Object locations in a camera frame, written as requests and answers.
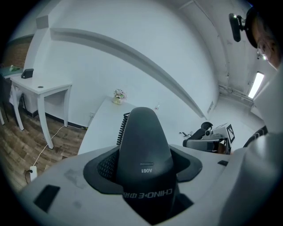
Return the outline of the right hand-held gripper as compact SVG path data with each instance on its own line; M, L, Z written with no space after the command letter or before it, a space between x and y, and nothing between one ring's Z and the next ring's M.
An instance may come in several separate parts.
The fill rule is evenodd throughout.
M201 124L191 136L186 136L183 147L217 154L231 154L231 145L235 140L231 124L223 124L213 128L210 122Z

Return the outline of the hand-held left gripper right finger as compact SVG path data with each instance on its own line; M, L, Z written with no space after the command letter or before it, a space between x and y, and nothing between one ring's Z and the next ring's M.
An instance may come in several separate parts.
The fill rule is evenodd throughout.
M202 162L190 155L170 146L174 169L178 182L192 181L203 169Z

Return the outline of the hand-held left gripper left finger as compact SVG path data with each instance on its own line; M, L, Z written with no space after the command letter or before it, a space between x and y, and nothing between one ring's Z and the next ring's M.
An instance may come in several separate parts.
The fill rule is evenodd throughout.
M83 176L88 184L102 194L121 195L123 187L116 183L119 146L91 159L84 167Z

